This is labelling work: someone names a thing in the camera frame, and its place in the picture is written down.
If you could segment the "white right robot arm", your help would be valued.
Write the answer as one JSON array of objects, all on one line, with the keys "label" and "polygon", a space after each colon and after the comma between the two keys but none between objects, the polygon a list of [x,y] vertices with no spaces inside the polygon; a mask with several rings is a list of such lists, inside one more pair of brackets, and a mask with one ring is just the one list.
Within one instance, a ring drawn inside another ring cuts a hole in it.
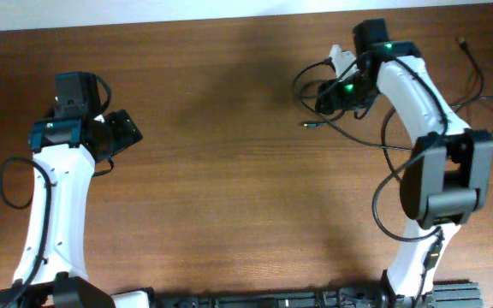
[{"label": "white right robot arm", "polygon": [[353,29],[354,51],[334,45],[325,60],[335,78],[320,84],[315,113],[335,125],[352,111],[363,117],[385,96],[412,143],[410,158],[390,171],[400,182],[407,216],[399,250],[373,293],[341,291],[342,302],[376,307],[476,305],[471,284],[440,287],[433,278],[451,239],[484,207],[493,157],[493,138],[457,116],[429,76],[418,47],[390,39],[382,19]]}]

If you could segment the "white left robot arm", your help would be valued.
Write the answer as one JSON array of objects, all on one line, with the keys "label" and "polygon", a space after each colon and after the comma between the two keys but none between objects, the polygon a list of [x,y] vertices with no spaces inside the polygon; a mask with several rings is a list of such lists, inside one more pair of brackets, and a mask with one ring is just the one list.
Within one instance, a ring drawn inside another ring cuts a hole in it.
[{"label": "white left robot arm", "polygon": [[25,249],[0,307],[153,307],[148,287],[110,295],[88,281],[84,257],[86,200],[98,163],[143,136],[126,110],[109,112],[112,95],[98,75],[56,77],[56,103],[28,134],[33,195]]}]

